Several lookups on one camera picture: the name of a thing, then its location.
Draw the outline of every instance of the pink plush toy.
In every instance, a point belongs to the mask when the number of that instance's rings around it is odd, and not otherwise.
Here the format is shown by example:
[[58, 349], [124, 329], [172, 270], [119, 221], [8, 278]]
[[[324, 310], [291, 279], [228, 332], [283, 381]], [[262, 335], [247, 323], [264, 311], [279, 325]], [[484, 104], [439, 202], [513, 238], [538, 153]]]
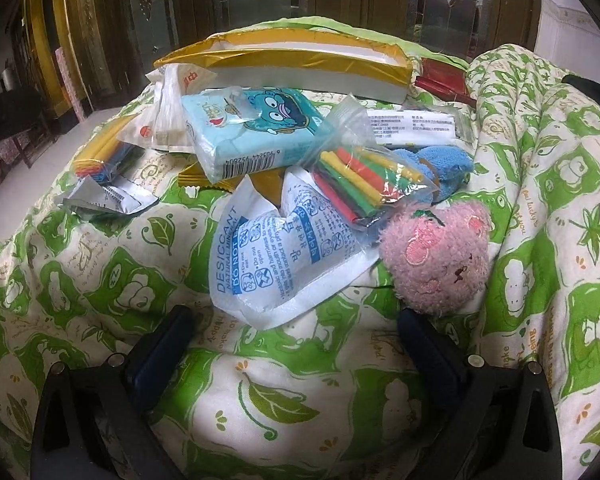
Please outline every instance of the pink plush toy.
[[413, 310], [442, 316], [484, 288], [491, 219], [478, 201], [448, 208], [410, 205], [380, 237], [380, 257], [396, 295]]

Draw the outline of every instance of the white wall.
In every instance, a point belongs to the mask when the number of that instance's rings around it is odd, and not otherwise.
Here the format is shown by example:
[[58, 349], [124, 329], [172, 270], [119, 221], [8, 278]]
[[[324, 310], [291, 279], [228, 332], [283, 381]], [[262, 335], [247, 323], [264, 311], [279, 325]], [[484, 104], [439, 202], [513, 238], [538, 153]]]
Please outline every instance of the white wall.
[[536, 54], [600, 83], [600, 30], [579, 0], [542, 0]]

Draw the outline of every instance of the patterned blanket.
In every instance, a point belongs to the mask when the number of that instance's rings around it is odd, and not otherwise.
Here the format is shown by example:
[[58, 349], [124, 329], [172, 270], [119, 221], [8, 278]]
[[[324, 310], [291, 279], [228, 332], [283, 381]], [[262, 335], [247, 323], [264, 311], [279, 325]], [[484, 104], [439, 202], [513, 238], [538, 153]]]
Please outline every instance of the patterned blanket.
[[[564, 477], [576, 479], [600, 449], [600, 108], [560, 84], [563, 75], [512, 45], [471, 64], [477, 112], [458, 107], [474, 138], [459, 142], [476, 169], [451, 200], [489, 207], [492, 273], [483, 294], [436, 325], [490, 364], [542, 363]], [[343, 97], [306, 94], [324, 113]], [[389, 274], [378, 264], [273, 330], [232, 319], [210, 304], [207, 279], [227, 196], [178, 187], [189, 163], [148, 150], [126, 176], [160, 202], [90, 222], [54, 205], [72, 180], [65, 171], [0, 243], [0, 458], [14, 478], [28, 478], [53, 362], [100, 364], [186, 304], [196, 337], [149, 421], [188, 476], [403, 478], [425, 444], [409, 437], [429, 410], [397, 339]], [[124, 471], [122, 456], [117, 466]]]

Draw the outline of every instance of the black clamp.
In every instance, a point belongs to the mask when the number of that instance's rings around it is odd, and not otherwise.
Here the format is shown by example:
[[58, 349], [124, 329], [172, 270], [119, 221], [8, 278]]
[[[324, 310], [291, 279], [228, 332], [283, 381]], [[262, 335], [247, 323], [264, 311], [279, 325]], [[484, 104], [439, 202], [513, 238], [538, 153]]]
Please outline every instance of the black clamp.
[[140, 480], [184, 480], [142, 418], [158, 402], [193, 336], [194, 318], [176, 306], [128, 355], [98, 367], [52, 365], [42, 391], [31, 444], [31, 480], [117, 480], [96, 424], [108, 419]]
[[430, 402], [448, 420], [408, 480], [560, 480], [560, 436], [539, 363], [496, 368], [465, 358], [426, 317], [398, 316], [398, 334]]

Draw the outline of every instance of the cartoon tissue pack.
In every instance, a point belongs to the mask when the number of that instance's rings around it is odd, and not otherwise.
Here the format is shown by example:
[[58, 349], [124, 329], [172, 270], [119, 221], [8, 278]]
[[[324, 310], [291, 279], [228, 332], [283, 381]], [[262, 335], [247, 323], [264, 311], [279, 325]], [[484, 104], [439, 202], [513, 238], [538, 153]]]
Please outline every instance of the cartoon tissue pack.
[[212, 184], [291, 166], [316, 140], [322, 117], [297, 90], [251, 88], [243, 93], [257, 118], [245, 117], [227, 92], [205, 91], [182, 97], [187, 129]]

